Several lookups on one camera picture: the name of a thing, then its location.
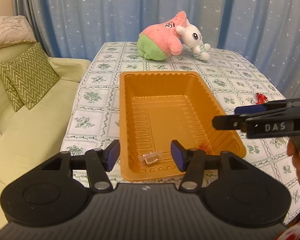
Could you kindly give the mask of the red snack packet white label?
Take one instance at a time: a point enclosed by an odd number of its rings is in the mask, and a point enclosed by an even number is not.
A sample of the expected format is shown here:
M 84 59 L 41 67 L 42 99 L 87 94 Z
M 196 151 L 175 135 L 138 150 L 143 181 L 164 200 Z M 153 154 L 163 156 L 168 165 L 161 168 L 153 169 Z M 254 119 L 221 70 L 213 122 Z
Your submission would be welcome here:
M 256 105 L 268 102 L 268 98 L 262 93 L 256 93 L 256 99 L 257 99 L 257 102 L 255 103 Z

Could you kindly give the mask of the small red candy packet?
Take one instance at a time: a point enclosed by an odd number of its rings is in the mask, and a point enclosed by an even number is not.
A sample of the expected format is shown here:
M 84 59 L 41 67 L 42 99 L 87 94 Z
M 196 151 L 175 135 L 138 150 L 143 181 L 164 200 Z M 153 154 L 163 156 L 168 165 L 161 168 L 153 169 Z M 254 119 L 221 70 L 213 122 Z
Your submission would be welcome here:
M 207 155 L 214 155 L 213 149 L 210 145 L 200 144 L 199 149 L 204 151 Z

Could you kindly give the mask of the clear candy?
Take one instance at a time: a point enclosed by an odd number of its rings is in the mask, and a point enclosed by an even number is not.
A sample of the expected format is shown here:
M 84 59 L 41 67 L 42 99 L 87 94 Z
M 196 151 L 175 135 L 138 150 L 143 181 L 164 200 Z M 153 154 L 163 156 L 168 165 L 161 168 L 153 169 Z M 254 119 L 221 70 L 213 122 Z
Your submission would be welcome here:
M 154 165 L 160 161 L 162 157 L 162 151 L 150 152 L 139 156 L 139 162 L 146 165 Z

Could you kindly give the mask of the orange plastic tray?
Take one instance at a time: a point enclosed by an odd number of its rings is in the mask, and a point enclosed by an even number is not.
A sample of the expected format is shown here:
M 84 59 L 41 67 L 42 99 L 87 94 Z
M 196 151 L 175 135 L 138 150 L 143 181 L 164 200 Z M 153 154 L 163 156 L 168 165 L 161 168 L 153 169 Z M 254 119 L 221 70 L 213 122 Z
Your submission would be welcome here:
M 230 151 L 245 157 L 236 131 L 212 125 L 224 109 L 196 72 L 122 72 L 120 74 L 120 166 L 128 181 L 176 177 L 180 171 L 171 156 L 171 141 L 185 148 L 210 145 L 214 155 Z M 162 151 L 154 165 L 139 156 Z

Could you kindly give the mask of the green floral tablecloth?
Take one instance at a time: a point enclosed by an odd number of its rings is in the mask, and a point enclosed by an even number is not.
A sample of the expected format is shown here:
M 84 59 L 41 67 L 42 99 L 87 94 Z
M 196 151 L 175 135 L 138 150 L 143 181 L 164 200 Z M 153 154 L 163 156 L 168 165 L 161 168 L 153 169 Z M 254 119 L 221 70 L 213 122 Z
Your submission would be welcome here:
M 285 185 L 292 199 L 289 223 L 300 214 L 300 185 L 287 139 L 247 139 L 212 126 L 214 116 L 255 104 L 259 93 L 268 100 L 282 94 L 239 53 L 211 49 L 210 56 L 199 61 L 184 48 L 165 61 L 149 61 L 134 42 L 105 43 L 79 84 L 61 149 L 82 155 L 119 139 L 120 158 L 109 173 L 113 185 L 179 185 L 183 174 L 171 156 L 172 140 L 211 155 L 232 151 Z

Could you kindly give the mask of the light green sofa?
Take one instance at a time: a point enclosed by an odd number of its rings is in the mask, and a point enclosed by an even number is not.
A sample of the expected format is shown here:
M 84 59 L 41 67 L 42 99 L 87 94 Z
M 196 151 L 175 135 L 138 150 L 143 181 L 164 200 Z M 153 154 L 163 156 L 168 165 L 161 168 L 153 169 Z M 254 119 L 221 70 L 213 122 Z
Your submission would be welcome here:
M 23 43 L 0 48 L 0 63 L 31 47 Z M 77 88 L 91 64 L 86 59 L 47 60 L 59 80 L 32 109 L 23 106 L 15 112 L 0 78 L 0 195 L 9 183 L 59 152 Z M 0 229 L 6 224 L 0 206 Z

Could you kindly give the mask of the blue star curtain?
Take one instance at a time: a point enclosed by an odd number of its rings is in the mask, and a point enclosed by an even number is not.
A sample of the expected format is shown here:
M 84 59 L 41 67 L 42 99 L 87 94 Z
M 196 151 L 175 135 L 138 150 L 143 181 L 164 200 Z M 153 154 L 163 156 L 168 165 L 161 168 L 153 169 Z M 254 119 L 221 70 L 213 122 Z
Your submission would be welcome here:
M 300 98 L 300 0 L 13 0 L 45 51 L 93 59 L 185 11 L 214 48 L 236 51 L 287 98 Z

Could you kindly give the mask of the white bunny plush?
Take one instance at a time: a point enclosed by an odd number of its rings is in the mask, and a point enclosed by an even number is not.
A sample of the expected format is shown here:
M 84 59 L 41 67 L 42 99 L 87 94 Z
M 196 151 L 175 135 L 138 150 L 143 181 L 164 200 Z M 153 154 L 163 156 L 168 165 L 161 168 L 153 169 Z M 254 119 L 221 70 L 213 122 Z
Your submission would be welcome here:
M 201 32 L 195 25 L 190 24 L 189 21 L 186 20 L 185 27 L 178 25 L 176 26 L 175 30 L 181 36 L 185 45 L 191 49 L 195 59 L 210 59 L 208 51 L 210 50 L 211 46 L 208 43 L 203 42 Z

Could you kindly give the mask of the green zigzag cushion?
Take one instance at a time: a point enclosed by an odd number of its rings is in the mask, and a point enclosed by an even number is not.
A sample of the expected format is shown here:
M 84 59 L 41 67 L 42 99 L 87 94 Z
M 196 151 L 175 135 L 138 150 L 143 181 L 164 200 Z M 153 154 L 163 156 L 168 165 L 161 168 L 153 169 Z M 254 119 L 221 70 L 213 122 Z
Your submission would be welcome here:
M 19 109 L 21 109 L 21 107 L 23 107 L 24 103 L 17 93 L 17 90 L 15 89 L 13 83 L 8 78 L 8 75 L 6 73 L 8 66 L 9 64 L 7 63 L 0 63 L 0 78 L 4 85 L 4 89 L 6 90 L 7 96 L 12 104 L 13 110 L 17 112 L 19 111 Z
M 59 80 L 39 43 L 12 58 L 4 69 L 28 109 L 32 109 Z

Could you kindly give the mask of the pink green star plush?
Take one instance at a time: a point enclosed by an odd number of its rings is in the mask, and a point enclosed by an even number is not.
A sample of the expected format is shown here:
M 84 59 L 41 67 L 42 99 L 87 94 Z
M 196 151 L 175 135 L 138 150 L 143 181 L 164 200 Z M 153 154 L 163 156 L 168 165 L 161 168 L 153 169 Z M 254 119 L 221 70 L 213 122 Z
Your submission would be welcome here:
M 137 41 L 138 54 L 147 59 L 164 61 L 171 55 L 180 55 L 183 45 L 176 26 L 185 27 L 187 16 L 185 11 L 178 12 L 167 22 L 150 25 L 140 34 Z

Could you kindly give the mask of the beige embroidered pillow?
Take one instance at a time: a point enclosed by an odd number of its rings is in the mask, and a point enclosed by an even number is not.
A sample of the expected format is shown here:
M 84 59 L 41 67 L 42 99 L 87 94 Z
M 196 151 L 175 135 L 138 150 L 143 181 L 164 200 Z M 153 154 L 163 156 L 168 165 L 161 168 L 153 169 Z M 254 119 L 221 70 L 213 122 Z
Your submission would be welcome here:
M 37 42 L 25 16 L 0 16 L 0 48 Z

